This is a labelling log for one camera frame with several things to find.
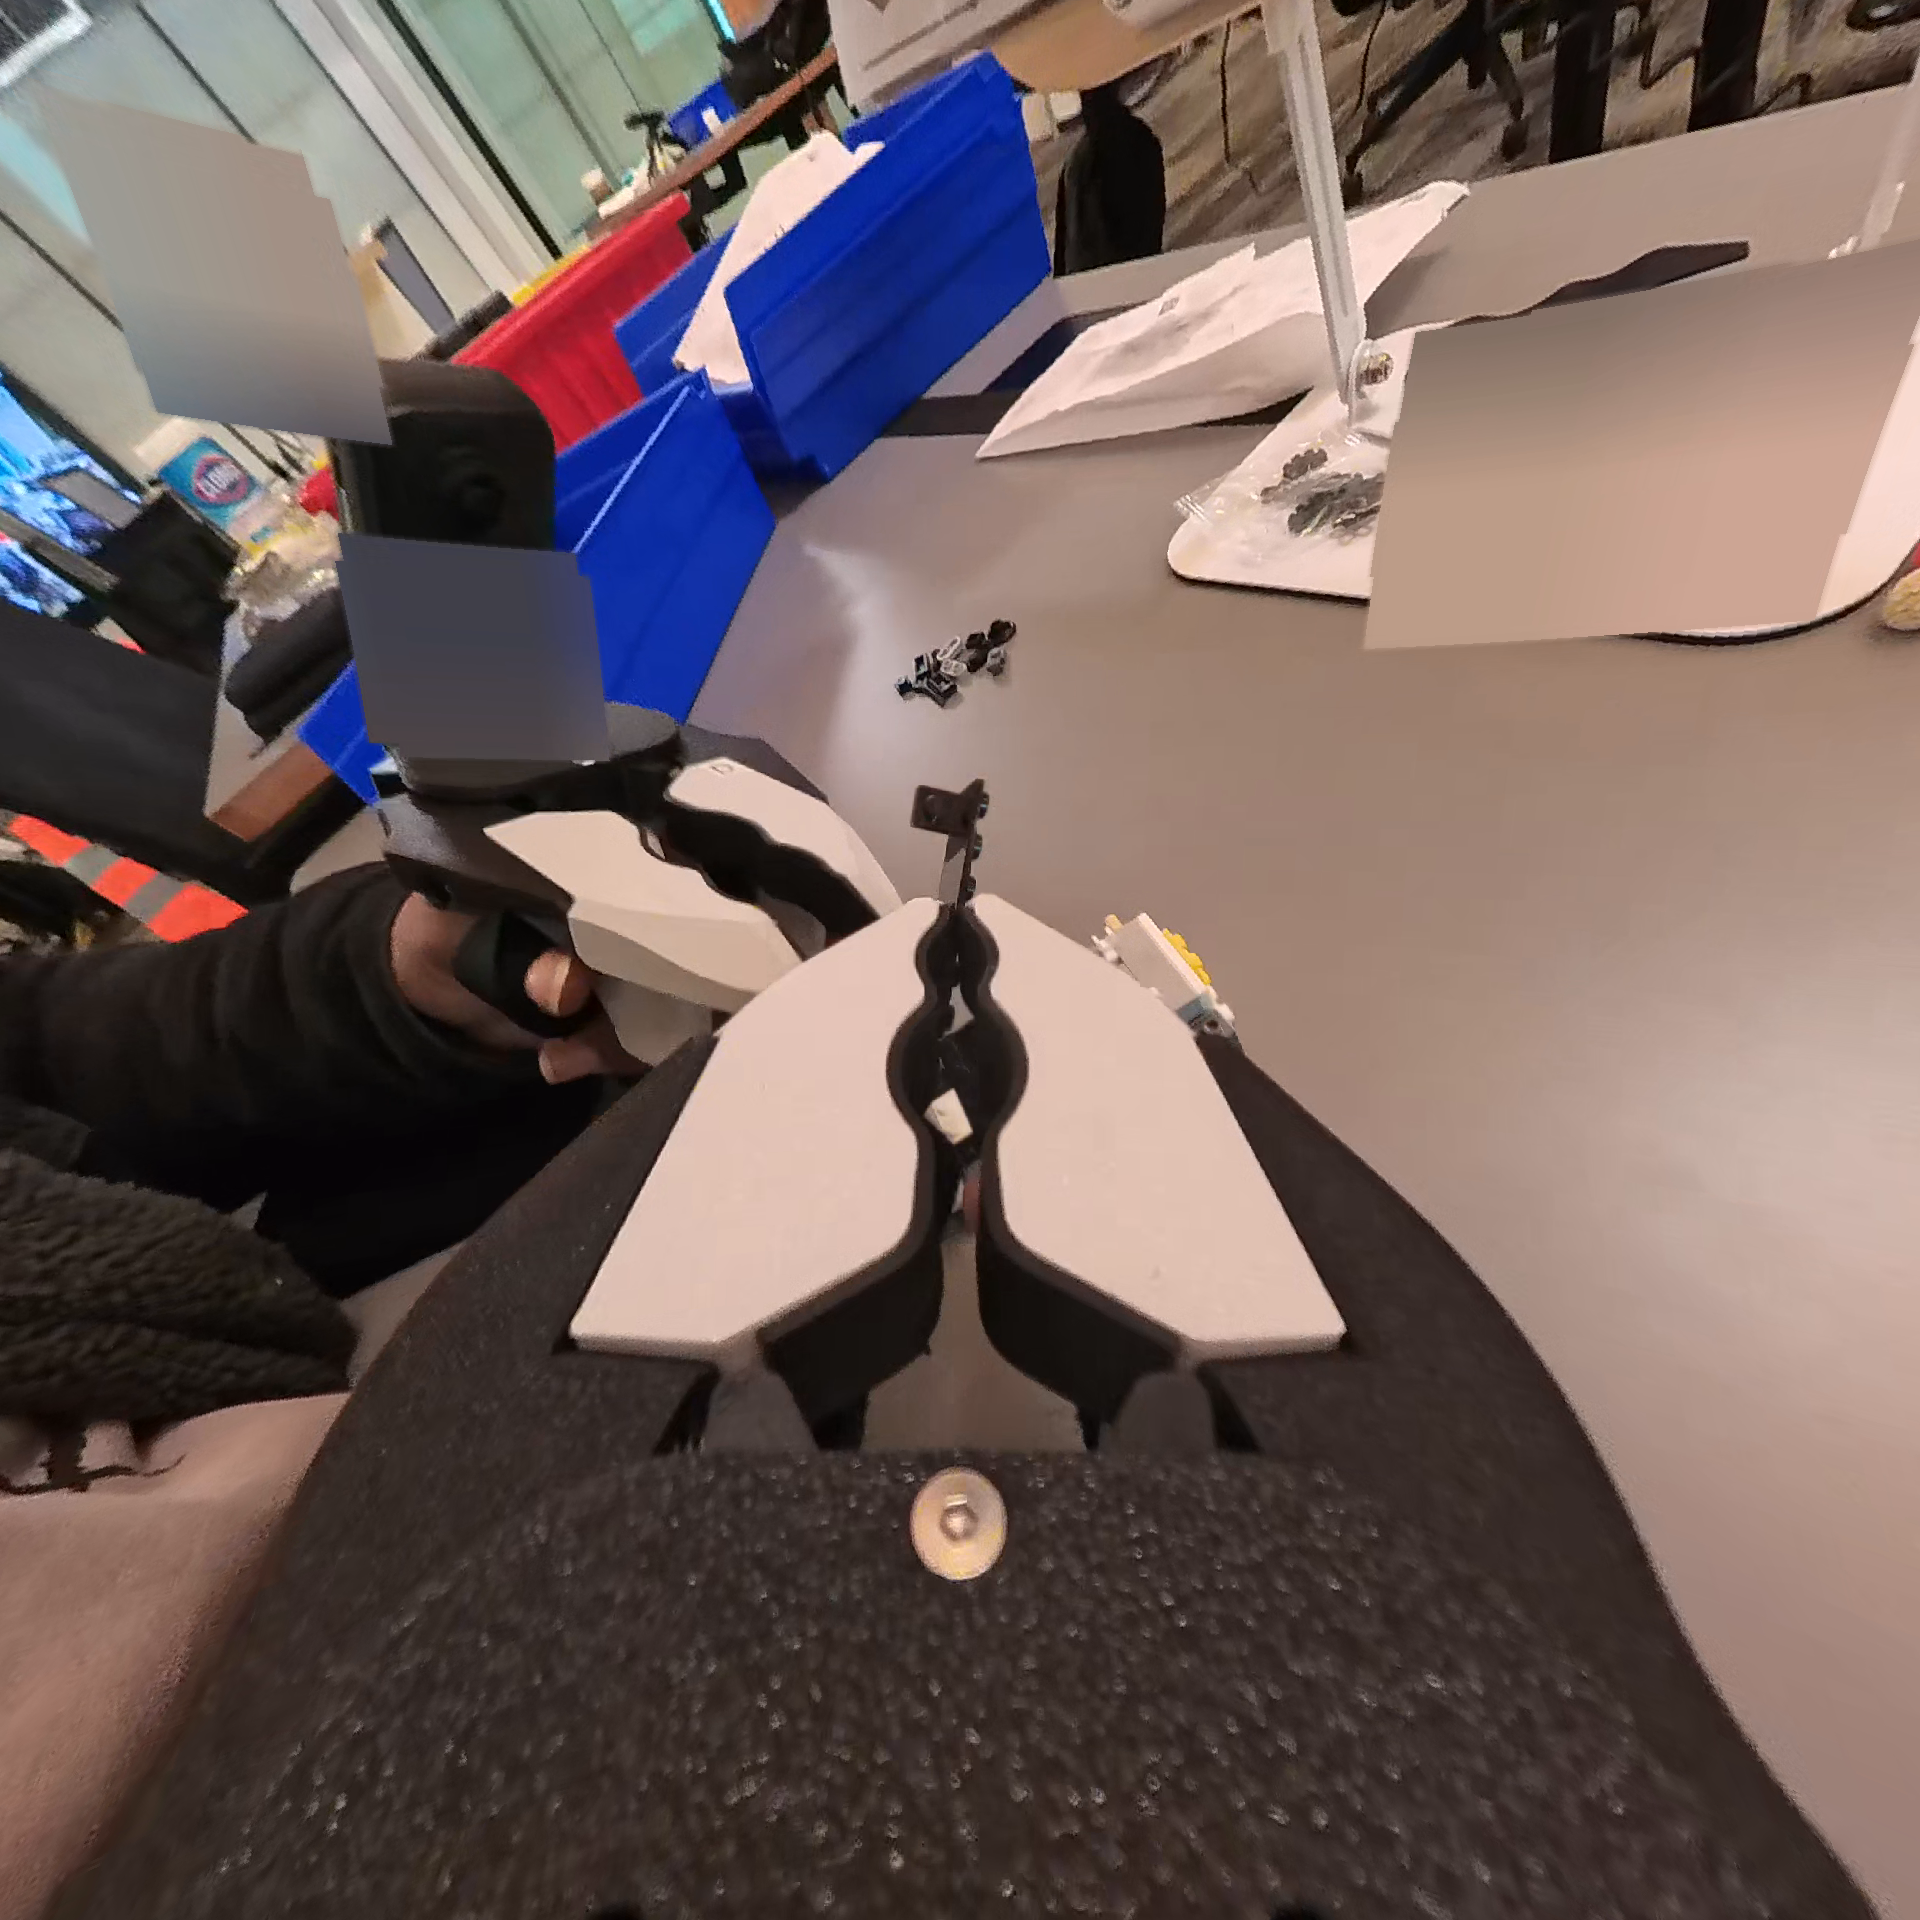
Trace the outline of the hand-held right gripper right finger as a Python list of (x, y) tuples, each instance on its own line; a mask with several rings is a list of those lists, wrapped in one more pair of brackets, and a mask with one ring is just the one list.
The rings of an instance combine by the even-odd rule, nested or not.
[(981, 1140), (981, 1324), (1091, 1424), (1138, 1382), (1330, 1352), (1346, 1322), (1216, 1066), (1152, 991), (998, 895), (964, 914), (995, 1067)]

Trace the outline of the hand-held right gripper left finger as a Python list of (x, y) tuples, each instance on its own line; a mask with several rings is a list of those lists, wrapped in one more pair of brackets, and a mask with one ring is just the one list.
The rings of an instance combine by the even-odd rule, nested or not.
[(570, 1318), (573, 1351), (765, 1373), (814, 1443), (874, 1438), (878, 1391), (944, 1312), (955, 1160), (926, 1117), (944, 927), (911, 898), (731, 1016)]

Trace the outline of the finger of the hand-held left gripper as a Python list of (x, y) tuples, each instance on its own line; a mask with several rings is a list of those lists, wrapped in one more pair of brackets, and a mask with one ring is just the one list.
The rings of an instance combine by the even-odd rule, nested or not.
[(520, 814), (487, 839), (563, 890), (572, 948), (638, 1063), (711, 1032), (802, 962), (758, 906), (663, 860), (612, 811)]
[(842, 944), (902, 901), (824, 799), (742, 759), (630, 756), (628, 797), (663, 860), (758, 906), (799, 956)]

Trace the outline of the small black toy brick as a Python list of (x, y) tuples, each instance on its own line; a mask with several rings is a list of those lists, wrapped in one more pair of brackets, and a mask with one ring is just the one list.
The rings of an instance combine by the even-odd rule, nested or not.
[(931, 962), (931, 979), (941, 996), (941, 1020), (932, 1045), (934, 1082), (926, 1117), (962, 1165), (972, 1163), (979, 1149), (979, 1067), (975, 1045), (968, 1038), (974, 1022), (968, 981), (975, 958), (968, 948), (964, 908), (975, 891), (974, 867), (983, 851), (988, 810), (990, 792), (983, 779), (962, 788), (922, 783), (909, 806), (909, 823), (944, 842), (938, 885), (941, 914)]

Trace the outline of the toy brick car model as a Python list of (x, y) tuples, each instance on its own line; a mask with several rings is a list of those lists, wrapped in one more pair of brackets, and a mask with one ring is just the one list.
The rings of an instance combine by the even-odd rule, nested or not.
[(1182, 934), (1154, 916), (1109, 914), (1102, 930), (1093, 934), (1093, 948), (1138, 987), (1152, 991), (1190, 1032), (1238, 1043), (1235, 1013), (1218, 996), (1204, 962)]

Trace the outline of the blue plastic bin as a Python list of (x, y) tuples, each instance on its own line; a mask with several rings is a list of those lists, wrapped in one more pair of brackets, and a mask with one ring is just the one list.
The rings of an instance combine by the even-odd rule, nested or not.
[(701, 379), (559, 452), (506, 374), (381, 363), (388, 436), (333, 452), (341, 584), (299, 741), (365, 799), (398, 760), (567, 760), (602, 703), (690, 717), (775, 533)]
[(879, 152), (731, 278), (758, 478), (834, 478), (1050, 275), (1016, 84), (981, 53), (875, 115)]
[(653, 397), (688, 371), (703, 373), (730, 413), (751, 397), (751, 374), (730, 307), (736, 276), (731, 235), (708, 242), (615, 325), (615, 346), (638, 392)]

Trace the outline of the white book stand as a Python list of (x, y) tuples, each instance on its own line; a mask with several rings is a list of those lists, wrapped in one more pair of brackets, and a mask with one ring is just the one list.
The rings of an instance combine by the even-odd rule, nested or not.
[(1470, 188), (1428, 183), (1351, 214), (1307, 4), (1267, 4), (1302, 189), (1334, 387), (1244, 455), (1272, 470), (1318, 434), (1387, 438), (1376, 533), (1248, 559), (1189, 525), (1187, 579), (1359, 603), (1374, 652), (1534, 639), (1782, 638), (1862, 607), (1915, 568), (1915, 237), (1887, 235), (1915, 186), (1915, 86), (1874, 196), (1831, 252), (1767, 258), (1733, 223), (1755, 186), (1662, 176), (1669, 211), (1624, 213), (1556, 186), (1549, 211), (1597, 213), (1542, 267), (1478, 295), (1432, 293), (1414, 320), (1527, 303), (1647, 248), (1744, 237), (1736, 267), (1515, 320), (1374, 335), (1372, 300), (1496, 228)]

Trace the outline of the person's left forearm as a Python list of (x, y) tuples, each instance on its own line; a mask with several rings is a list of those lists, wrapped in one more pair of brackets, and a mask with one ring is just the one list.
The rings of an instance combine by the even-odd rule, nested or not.
[(341, 871), (182, 944), (7, 956), (5, 1104), (77, 1172), (174, 1192), (350, 1298), (477, 1232), (640, 1067), (605, 1024), (518, 1029), (458, 979), (474, 918)]

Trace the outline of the person's left hand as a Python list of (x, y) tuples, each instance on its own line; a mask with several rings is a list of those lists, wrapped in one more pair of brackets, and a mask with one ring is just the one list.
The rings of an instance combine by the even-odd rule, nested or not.
[(444, 909), (421, 895), (405, 895), (390, 923), (388, 958), (400, 998), (426, 1022), (444, 1026), (479, 1048), (538, 1066), (550, 1088), (588, 1079), (638, 1082), (648, 1072), (620, 1043), (596, 998), (596, 976), (576, 956), (554, 948), (533, 958), (520, 990), (547, 1016), (589, 1020), (567, 1036), (541, 1038), (477, 998), (453, 971), (474, 916)]

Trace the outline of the red object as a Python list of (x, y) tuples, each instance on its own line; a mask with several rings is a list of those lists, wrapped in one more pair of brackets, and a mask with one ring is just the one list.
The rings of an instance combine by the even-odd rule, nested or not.
[(512, 311), (453, 354), (506, 374), (572, 448), (640, 403), (615, 325), (692, 260), (690, 204), (677, 192), (592, 242)]

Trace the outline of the pile of small black toy pieces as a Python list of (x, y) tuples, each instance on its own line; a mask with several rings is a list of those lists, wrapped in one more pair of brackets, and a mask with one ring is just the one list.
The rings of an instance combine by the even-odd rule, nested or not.
[(1016, 639), (1016, 624), (996, 618), (981, 631), (948, 638), (944, 644), (916, 653), (896, 678), (896, 696), (938, 708), (954, 706), (974, 680), (1004, 680)]

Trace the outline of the white folded paper sheet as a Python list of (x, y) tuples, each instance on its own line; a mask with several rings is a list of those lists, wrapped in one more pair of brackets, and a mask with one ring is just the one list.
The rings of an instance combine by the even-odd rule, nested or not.
[(754, 186), (749, 204), (722, 245), (707, 290), (678, 335), (675, 347), (677, 371), (707, 373), (717, 387), (751, 384), (730, 311), (731, 280), (764, 258), (879, 150), (879, 140), (863, 140), (847, 149), (839, 135), (819, 132)]

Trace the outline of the display screen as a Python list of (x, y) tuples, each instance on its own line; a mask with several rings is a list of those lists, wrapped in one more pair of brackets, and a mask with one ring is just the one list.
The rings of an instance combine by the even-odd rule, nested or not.
[(61, 432), (2, 376), (2, 595), (15, 607), (68, 618), (104, 579), (104, 542), (139, 509), (139, 493)]

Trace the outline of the orange reflective vest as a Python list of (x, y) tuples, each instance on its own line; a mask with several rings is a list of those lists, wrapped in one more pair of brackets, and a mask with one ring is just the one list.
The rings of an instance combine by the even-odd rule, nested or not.
[(247, 909), (35, 815), (2, 814), (5, 946), (182, 944)]

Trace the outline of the clear plastic parts bag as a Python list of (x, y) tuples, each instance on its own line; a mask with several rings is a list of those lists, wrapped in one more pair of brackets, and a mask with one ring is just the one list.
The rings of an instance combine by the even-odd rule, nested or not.
[(1376, 533), (1389, 444), (1357, 429), (1326, 432), (1272, 470), (1256, 461), (1176, 501), (1189, 525), (1248, 559), (1304, 543), (1356, 543)]

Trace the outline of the black fleece-lined jacket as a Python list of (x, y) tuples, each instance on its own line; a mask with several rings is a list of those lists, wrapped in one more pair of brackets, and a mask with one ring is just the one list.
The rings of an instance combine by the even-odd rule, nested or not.
[(84, 1167), (88, 1131), (5, 1100), (2, 1413), (176, 1424), (348, 1387), (350, 1317), (275, 1244)]

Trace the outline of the printed white paper bag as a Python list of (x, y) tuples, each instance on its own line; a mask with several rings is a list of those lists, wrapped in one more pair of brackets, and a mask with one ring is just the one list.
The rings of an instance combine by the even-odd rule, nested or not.
[(1334, 384), (1311, 240), (1246, 245), (1079, 335), (975, 458), (1242, 418)]

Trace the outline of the pale pink garment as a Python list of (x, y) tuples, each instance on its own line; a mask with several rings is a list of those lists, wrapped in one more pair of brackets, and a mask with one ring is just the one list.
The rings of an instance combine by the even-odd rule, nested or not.
[(104, 1832), (346, 1404), (247, 1404), (146, 1438), (5, 1418), (5, 1915), (43, 1915)]

